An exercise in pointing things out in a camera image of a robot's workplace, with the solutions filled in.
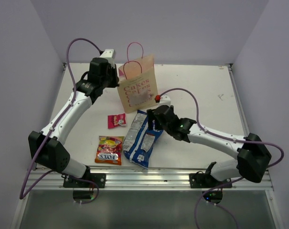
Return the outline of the beige Cakes paper bag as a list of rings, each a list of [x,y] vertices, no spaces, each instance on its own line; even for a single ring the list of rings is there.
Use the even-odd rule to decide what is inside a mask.
[[[125,113],[145,109],[155,104],[158,88],[155,77],[155,56],[142,55],[118,68],[118,94]]]

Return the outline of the blue chips bag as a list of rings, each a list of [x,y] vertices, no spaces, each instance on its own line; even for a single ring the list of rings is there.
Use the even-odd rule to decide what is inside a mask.
[[[145,169],[149,168],[150,156],[162,130],[148,127],[148,115],[138,110],[123,142],[123,153],[127,160]]]

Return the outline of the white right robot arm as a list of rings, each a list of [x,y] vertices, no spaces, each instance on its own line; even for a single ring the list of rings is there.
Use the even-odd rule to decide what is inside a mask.
[[[208,146],[231,157],[225,162],[212,162],[206,169],[204,181],[216,187],[221,181],[241,176],[253,183],[260,183],[271,160],[271,154],[255,134],[244,137],[225,134],[219,138],[201,129],[197,121],[179,118],[173,106],[161,105],[147,110],[148,128],[164,130],[175,140]]]

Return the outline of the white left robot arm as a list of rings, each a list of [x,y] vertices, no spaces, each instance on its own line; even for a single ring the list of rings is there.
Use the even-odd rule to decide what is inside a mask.
[[[40,132],[30,133],[28,141],[35,163],[73,176],[80,187],[88,186],[91,181],[88,167],[72,159],[64,144],[80,117],[103,94],[103,90],[118,87],[118,82],[116,65],[109,50],[93,58],[89,71],[76,83],[60,112]]]

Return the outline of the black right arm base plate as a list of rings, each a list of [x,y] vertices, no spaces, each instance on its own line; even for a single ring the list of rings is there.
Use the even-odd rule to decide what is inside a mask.
[[[213,188],[222,184],[225,184],[223,188],[232,188],[232,184],[229,184],[229,180],[217,181],[211,175],[202,171],[189,174],[189,184],[191,188]]]

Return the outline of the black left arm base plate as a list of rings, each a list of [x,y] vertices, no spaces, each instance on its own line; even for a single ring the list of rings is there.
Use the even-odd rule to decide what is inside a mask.
[[[104,188],[106,183],[105,173],[90,173],[87,177],[75,178],[69,175],[61,175],[64,179],[64,188]]]

